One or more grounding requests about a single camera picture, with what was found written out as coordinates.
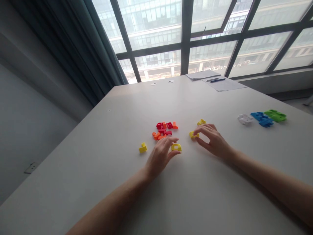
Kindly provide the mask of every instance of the hand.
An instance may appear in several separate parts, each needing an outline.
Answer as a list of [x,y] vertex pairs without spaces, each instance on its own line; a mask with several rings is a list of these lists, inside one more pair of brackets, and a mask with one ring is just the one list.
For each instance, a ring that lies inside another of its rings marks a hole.
[[176,137],[165,137],[160,139],[152,150],[150,157],[145,165],[149,177],[157,177],[169,163],[169,161],[180,151],[169,152],[171,145],[179,140]]
[[210,139],[210,142],[206,143],[201,138],[198,137],[196,137],[195,139],[202,147],[204,147],[210,153],[224,160],[231,160],[234,157],[236,150],[233,149],[226,142],[226,140],[224,140],[221,134],[217,131],[215,125],[213,124],[200,125],[194,130],[193,135],[196,135],[200,132],[207,136]]

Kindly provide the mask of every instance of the gray curtain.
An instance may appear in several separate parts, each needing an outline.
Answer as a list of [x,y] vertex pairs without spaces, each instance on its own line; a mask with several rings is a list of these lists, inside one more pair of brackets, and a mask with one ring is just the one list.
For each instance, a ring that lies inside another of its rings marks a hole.
[[93,106],[128,84],[91,0],[11,0]]

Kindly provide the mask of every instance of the building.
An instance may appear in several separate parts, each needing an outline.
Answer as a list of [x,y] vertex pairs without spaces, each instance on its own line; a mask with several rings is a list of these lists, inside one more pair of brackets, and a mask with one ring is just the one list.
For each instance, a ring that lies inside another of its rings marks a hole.
[[[216,28],[224,19],[230,0],[194,0],[192,32]],[[99,18],[116,53],[126,52],[119,27],[109,0],[93,0]],[[181,42],[182,0],[147,1],[118,0],[132,50]],[[309,0],[265,0],[259,5],[250,29],[285,24],[300,20]],[[240,33],[247,18],[252,0],[237,0],[223,33],[191,40]],[[311,56],[313,60],[312,30],[306,29],[289,49],[279,68],[292,66],[293,58]],[[230,77],[264,72],[275,58],[290,33],[278,33],[245,39],[231,71]],[[188,72],[215,70],[224,74],[236,46],[236,41],[194,47],[190,49]],[[180,75],[181,51],[172,51],[135,58],[141,80],[150,81]],[[129,59],[120,61],[130,83],[136,78]]]

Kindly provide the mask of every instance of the wall outlet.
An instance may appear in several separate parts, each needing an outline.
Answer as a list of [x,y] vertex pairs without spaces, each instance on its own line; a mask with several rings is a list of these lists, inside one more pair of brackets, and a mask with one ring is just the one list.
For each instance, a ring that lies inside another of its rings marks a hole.
[[30,166],[24,171],[25,174],[31,174],[39,166],[38,162],[33,162]]

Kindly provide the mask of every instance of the yellow puzzle piece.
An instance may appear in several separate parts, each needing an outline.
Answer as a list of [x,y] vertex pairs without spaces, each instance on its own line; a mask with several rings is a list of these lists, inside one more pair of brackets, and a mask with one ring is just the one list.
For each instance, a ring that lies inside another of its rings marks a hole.
[[203,119],[201,119],[200,122],[197,123],[198,126],[200,126],[202,124],[206,124],[206,121],[204,121]]
[[200,138],[199,133],[198,133],[198,134],[196,134],[196,135],[193,135],[193,132],[189,132],[189,136],[190,136],[190,138],[191,138],[191,139],[194,139],[195,137]]
[[142,146],[142,147],[139,148],[139,152],[140,152],[140,153],[143,153],[143,152],[147,151],[146,143],[142,143],[141,146]]
[[174,150],[182,151],[182,147],[178,143],[173,144],[172,145],[172,151],[174,151]]

